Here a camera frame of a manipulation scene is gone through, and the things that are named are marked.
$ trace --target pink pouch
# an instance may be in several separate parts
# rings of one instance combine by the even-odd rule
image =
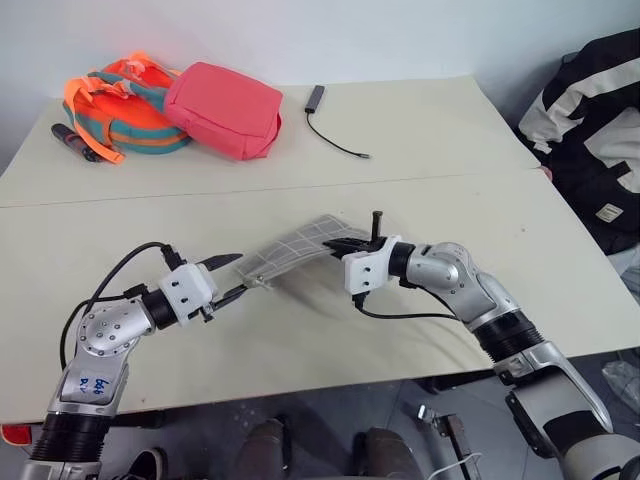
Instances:
[[[200,143],[238,160],[266,157],[280,131],[282,93],[216,65],[191,65],[171,85],[164,114]]]

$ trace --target white cable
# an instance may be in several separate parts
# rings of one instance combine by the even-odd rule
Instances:
[[[481,457],[481,456],[482,456],[482,454],[480,452],[470,453],[469,455],[467,455],[464,459],[460,460],[459,462],[452,463],[448,467],[444,467],[444,468],[441,468],[440,470],[436,470],[431,475],[429,475],[429,478],[427,478],[427,480],[433,480],[434,478],[436,478],[436,476],[440,475],[442,472],[446,472],[447,470],[451,470],[453,467],[457,467],[458,465],[462,465],[463,463],[467,463],[473,457]]]

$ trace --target black jacket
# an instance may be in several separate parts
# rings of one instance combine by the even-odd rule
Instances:
[[[518,126],[606,254],[640,236],[640,29],[588,43]]]

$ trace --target white wall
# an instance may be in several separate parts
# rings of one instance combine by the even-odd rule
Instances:
[[[513,122],[560,56],[638,24],[638,0],[3,0],[0,171],[66,79],[134,49],[275,84],[474,73]]]

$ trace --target white table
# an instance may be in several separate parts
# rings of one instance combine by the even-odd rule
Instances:
[[[170,155],[129,153],[118,166],[91,164],[53,138],[69,124],[52,101],[5,174],[0,207],[372,183],[535,168],[471,77],[328,85],[315,126],[364,160],[312,133],[311,86],[282,87],[283,126],[269,157],[234,162],[192,144]]]
[[[367,228],[372,209],[385,211],[386,233],[465,245],[569,356],[631,347],[640,338],[638,305],[538,170],[0,208],[0,422],[42,418],[60,373],[62,324],[137,244],[170,242],[198,260],[253,251],[327,212]],[[164,271],[159,254],[145,254],[110,291]],[[229,268],[215,278],[223,288],[238,281]],[[214,322],[144,339],[131,356],[121,410],[490,366],[461,325],[364,317],[341,282],[337,260],[315,261],[271,291],[248,292]],[[395,285],[372,294],[367,307],[441,310],[429,295]]]

